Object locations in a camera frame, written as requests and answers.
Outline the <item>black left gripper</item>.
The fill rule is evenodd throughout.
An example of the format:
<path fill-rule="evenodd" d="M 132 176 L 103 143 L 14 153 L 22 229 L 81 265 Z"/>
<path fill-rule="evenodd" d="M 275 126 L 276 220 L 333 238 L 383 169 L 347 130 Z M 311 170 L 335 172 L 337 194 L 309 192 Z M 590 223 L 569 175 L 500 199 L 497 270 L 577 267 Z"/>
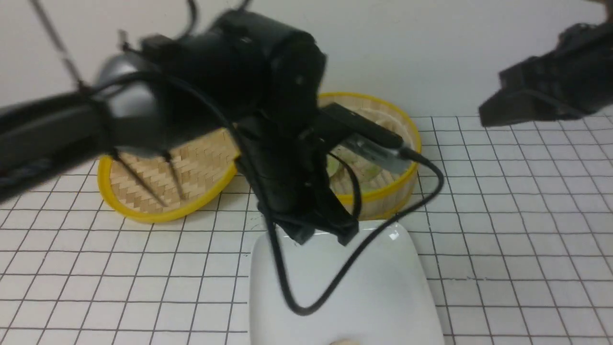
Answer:
<path fill-rule="evenodd" d="M 239 170 L 254 188 L 265 222 L 279 225 L 299 245 L 315 234 L 313 226 L 336 236 L 341 245 L 358 233 L 357 218 L 329 186 L 330 124 L 322 112 L 278 120 L 256 114 L 237 123 Z"/>

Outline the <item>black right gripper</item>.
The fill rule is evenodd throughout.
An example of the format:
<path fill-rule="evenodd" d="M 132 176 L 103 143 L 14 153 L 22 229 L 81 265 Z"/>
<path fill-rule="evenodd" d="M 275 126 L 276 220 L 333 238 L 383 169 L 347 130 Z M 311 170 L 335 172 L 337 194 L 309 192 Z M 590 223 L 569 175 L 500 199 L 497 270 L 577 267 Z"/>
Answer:
<path fill-rule="evenodd" d="M 554 50 L 501 71 L 499 80 L 479 107 L 483 127 L 596 114 L 613 102 L 613 24 L 570 26 Z"/>

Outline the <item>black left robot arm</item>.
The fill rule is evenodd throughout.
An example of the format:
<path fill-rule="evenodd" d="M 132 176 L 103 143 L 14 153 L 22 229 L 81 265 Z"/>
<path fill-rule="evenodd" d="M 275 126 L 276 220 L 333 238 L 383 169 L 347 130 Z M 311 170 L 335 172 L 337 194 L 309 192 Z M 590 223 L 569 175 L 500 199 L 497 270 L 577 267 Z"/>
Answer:
<path fill-rule="evenodd" d="M 244 9 L 195 36 L 147 37 L 94 85 L 1 110 L 1 200 L 99 155 L 161 156 L 225 127 L 269 224 L 300 244 L 320 230 L 346 245 L 358 220 L 326 172 L 326 62 L 309 33 Z"/>

